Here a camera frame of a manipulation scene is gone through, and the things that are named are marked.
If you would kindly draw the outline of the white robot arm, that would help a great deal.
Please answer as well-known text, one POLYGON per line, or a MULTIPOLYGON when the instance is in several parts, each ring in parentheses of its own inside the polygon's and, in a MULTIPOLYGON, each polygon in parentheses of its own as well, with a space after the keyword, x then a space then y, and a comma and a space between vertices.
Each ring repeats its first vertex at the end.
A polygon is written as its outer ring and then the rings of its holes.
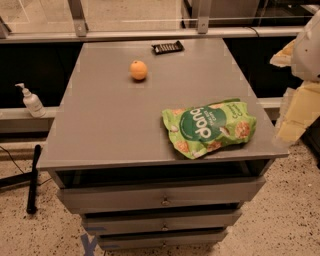
POLYGON ((304 81, 320 81, 320 10, 296 37, 291 70, 304 81))

